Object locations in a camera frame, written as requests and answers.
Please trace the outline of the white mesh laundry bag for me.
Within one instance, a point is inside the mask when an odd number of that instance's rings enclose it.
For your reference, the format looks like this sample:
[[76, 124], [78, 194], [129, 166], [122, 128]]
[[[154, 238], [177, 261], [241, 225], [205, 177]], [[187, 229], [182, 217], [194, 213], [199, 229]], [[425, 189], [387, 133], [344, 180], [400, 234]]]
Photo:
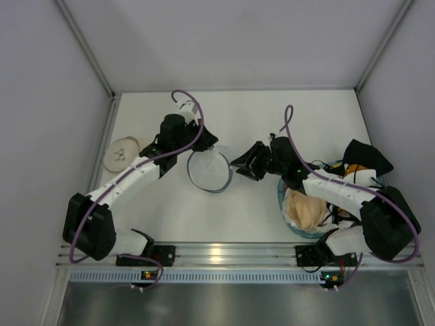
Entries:
[[191, 183], [204, 192], [220, 194], [232, 182], [234, 171], [230, 165], [234, 151], [225, 145], [216, 145], [203, 152], [192, 152], [187, 160]]

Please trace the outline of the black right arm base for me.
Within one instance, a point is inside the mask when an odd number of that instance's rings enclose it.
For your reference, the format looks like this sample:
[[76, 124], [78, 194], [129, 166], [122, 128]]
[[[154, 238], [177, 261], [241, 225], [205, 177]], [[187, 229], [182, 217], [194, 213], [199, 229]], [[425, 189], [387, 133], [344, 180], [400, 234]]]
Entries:
[[295, 252], [297, 266], [309, 274], [321, 272], [321, 287], [335, 292], [353, 280], [363, 258], [362, 253], [335, 256], [325, 244], [298, 245]]

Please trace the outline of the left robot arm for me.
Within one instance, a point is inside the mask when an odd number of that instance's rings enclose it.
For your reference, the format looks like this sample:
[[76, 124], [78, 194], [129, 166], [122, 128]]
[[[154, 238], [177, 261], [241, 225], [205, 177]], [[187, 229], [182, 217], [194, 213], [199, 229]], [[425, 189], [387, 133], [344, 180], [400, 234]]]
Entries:
[[146, 256], [153, 239], [131, 229], [117, 231], [116, 211], [143, 188], [161, 179], [177, 163], [179, 154], [211, 149], [218, 138], [202, 120], [188, 121], [180, 114], [166, 115], [154, 141], [139, 152], [133, 163], [99, 189], [71, 197], [63, 228], [63, 240], [96, 261], [108, 255]]

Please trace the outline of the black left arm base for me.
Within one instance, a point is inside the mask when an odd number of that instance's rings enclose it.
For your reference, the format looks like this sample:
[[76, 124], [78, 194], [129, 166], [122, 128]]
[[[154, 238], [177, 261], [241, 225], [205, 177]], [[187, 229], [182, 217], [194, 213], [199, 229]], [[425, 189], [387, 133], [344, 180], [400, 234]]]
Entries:
[[145, 283], [131, 283], [140, 292], [152, 289], [161, 280], [164, 269], [172, 267], [175, 261], [176, 247], [173, 245], [151, 244], [140, 255], [121, 254], [116, 257], [116, 266], [125, 268], [145, 268], [141, 271], [141, 280]]

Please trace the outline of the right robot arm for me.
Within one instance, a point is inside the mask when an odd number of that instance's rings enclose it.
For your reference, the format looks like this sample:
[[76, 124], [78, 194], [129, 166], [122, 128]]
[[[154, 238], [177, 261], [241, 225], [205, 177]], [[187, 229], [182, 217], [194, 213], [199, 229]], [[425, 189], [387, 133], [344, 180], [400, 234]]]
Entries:
[[324, 246], [335, 256], [371, 253], [377, 259], [398, 263], [396, 256], [411, 242], [414, 251], [403, 262], [419, 253], [421, 226], [400, 191], [349, 183], [338, 175], [305, 162], [293, 140], [277, 137], [269, 145], [256, 142], [231, 166], [237, 173], [254, 181], [265, 174], [279, 175], [292, 190], [325, 200], [344, 209], [360, 221], [358, 226], [334, 229], [326, 234]]

